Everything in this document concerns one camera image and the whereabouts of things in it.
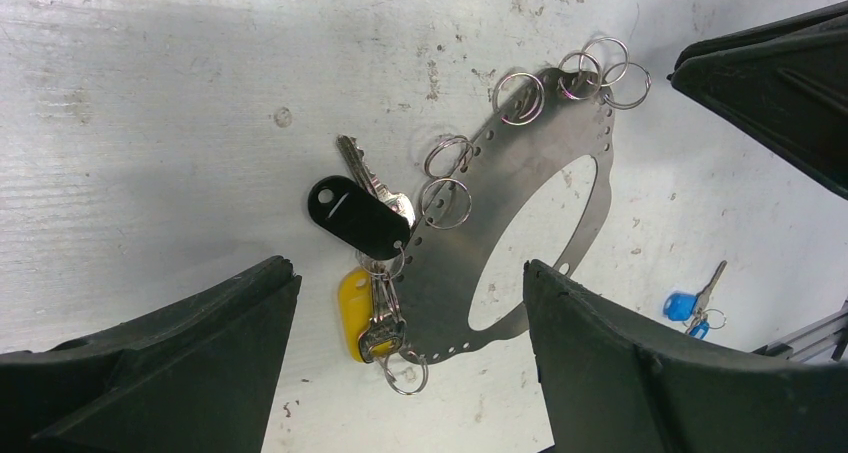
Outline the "blue key tag white label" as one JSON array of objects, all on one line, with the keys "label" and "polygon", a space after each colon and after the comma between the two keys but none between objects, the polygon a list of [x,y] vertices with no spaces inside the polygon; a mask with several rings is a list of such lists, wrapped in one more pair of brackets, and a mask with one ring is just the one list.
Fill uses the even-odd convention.
[{"label": "blue key tag white label", "polygon": [[704,319],[699,319],[687,327],[686,334],[690,337],[701,340],[707,335],[709,330],[709,322]]}]

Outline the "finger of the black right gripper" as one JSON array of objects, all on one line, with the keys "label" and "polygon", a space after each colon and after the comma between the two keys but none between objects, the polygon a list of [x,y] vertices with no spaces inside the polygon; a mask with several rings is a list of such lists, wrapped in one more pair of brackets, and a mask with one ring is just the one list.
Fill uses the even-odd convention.
[{"label": "finger of the black right gripper", "polygon": [[847,196],[847,4],[694,43],[671,86]]}]

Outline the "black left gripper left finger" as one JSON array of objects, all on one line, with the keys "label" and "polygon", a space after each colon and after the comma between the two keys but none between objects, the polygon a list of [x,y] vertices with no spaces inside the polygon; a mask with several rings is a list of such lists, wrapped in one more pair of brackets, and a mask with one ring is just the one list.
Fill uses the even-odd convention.
[{"label": "black left gripper left finger", "polygon": [[1,357],[5,452],[258,452],[301,279],[273,256],[203,292]]}]

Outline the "black key tag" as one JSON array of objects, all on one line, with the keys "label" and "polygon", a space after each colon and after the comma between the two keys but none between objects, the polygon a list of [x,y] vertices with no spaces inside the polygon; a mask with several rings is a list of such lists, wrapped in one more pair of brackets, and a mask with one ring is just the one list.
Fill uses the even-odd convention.
[{"label": "black key tag", "polygon": [[410,240],[407,220],[344,176],[319,180],[307,197],[311,220],[375,260],[390,260]]}]

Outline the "yellow key tag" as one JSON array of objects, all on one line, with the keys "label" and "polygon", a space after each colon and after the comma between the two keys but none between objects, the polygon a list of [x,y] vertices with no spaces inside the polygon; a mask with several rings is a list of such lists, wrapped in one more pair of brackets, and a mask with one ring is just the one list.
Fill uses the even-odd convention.
[{"label": "yellow key tag", "polygon": [[[345,343],[351,357],[360,363],[365,362],[358,351],[357,340],[366,328],[372,313],[371,279],[383,276],[392,281],[386,271],[372,274],[365,269],[356,268],[342,279],[338,288],[337,299]],[[380,357],[376,360],[383,360],[387,357]]]}]

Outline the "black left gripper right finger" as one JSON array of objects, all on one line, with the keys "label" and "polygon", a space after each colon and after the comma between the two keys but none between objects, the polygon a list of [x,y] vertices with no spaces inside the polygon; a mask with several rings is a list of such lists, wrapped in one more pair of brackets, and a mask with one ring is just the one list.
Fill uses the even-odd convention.
[{"label": "black left gripper right finger", "polygon": [[556,452],[843,452],[847,366],[687,336],[555,269],[523,299]]}]

